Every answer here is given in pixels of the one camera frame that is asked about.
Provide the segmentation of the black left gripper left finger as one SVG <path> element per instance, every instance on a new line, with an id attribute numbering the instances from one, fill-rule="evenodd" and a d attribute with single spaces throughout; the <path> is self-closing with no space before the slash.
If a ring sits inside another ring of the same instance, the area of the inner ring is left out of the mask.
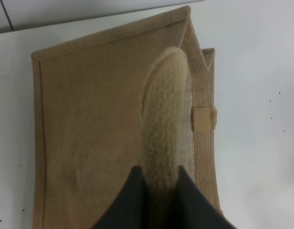
<path id="1" fill-rule="evenodd" d="M 147 189 L 142 169 L 134 166 L 104 215 L 93 229 L 147 229 L 149 227 Z"/>

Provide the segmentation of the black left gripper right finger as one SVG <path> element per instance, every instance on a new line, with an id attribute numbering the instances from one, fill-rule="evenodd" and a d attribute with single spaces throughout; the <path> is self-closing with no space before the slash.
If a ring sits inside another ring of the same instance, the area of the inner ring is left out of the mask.
<path id="1" fill-rule="evenodd" d="M 178 181 L 169 213 L 171 229 L 233 229 L 195 186 L 184 167 L 178 167 Z"/>

